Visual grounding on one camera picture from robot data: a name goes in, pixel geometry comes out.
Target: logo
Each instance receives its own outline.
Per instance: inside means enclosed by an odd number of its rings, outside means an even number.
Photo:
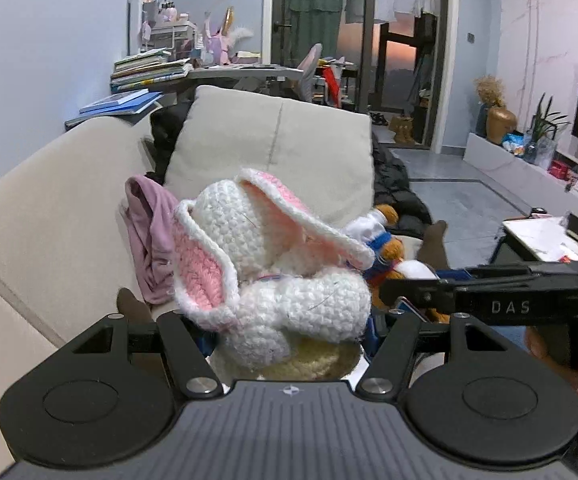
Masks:
[[[492,314],[500,314],[501,312],[504,312],[505,314],[528,314],[530,310],[531,308],[528,300],[521,303],[516,301],[515,304],[513,301],[510,301],[506,307],[501,301],[493,301],[491,303]]]
[[[294,395],[297,395],[300,393],[300,389],[297,386],[293,386],[293,384],[291,386],[285,386],[281,392],[284,393],[285,395],[288,395],[290,397],[293,397]]]

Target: shoes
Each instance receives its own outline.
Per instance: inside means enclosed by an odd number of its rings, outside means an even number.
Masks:
[[[389,130],[395,133],[393,140],[397,144],[414,145],[413,119],[411,117],[393,117],[389,125]]]
[[[371,116],[371,123],[375,124],[376,126],[388,126],[389,122],[386,120],[383,114],[378,112],[369,112]]]

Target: green curtain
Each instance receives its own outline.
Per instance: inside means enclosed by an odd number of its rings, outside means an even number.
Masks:
[[[286,63],[297,66],[316,43],[322,43],[322,57],[335,56],[342,0],[285,0],[284,3],[285,18],[291,23],[288,42],[285,42]]]

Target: red box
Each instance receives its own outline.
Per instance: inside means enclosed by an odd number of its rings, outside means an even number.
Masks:
[[[549,168],[549,173],[555,178],[560,180],[566,180],[566,172],[568,171],[568,166],[564,162],[559,160],[554,160]]]

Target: glass door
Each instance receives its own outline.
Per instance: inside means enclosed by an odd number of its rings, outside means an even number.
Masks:
[[[363,54],[367,57],[371,33],[368,38],[364,35],[365,6],[365,0],[274,0],[272,62],[297,67],[314,44],[321,44],[321,59],[344,58],[342,108],[366,111],[369,90],[361,85],[362,59]],[[323,98],[323,83],[319,68],[314,102]]]
[[[373,27],[370,108],[411,117],[413,140],[407,139],[418,146],[430,142],[424,130],[432,101],[439,14],[439,0],[376,0],[380,24]]]

